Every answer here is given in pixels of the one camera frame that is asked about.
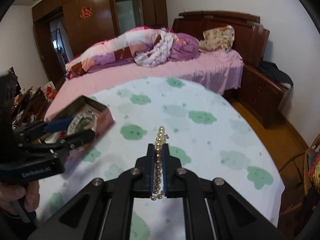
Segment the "person's left hand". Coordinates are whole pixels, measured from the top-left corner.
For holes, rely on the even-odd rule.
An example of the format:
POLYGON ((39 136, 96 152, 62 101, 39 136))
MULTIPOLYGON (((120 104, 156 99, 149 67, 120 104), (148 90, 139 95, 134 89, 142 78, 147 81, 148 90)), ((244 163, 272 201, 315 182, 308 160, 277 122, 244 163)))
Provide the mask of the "person's left hand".
POLYGON ((40 202, 40 185, 38 181, 33 181, 29 183, 27 189, 20 185, 7 185, 1 183, 1 209, 8 211, 13 215, 16 215, 17 212, 14 209, 11 202, 25 198, 24 207, 28 212, 35 211, 40 202))

